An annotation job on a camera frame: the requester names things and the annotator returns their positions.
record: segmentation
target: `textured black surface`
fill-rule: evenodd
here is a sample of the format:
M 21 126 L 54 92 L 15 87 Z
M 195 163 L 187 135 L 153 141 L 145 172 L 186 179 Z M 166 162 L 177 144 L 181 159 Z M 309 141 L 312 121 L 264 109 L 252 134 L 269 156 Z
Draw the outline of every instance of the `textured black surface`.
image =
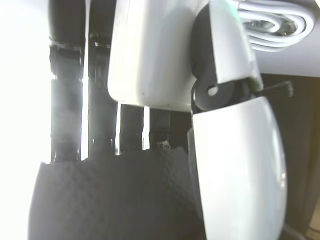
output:
M 184 240 L 203 232 L 178 148 L 42 164 L 29 240 Z

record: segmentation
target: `white cable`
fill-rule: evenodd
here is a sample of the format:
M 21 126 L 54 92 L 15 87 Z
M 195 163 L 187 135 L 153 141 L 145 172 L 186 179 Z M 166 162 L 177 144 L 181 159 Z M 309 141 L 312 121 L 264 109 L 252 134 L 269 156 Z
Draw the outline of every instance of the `white cable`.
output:
M 255 50 L 279 52 L 303 40 L 315 27 L 313 14 L 294 3 L 278 0 L 235 1 Z M 285 25 L 293 25 L 293 32 L 287 33 Z

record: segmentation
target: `coiled white cable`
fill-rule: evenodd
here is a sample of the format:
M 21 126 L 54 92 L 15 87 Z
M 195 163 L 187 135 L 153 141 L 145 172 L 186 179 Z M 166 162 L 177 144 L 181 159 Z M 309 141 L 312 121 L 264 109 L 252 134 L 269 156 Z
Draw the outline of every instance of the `coiled white cable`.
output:
M 315 27 L 313 14 L 294 3 L 279 0 L 234 0 L 234 3 L 255 50 L 279 52 L 303 40 Z

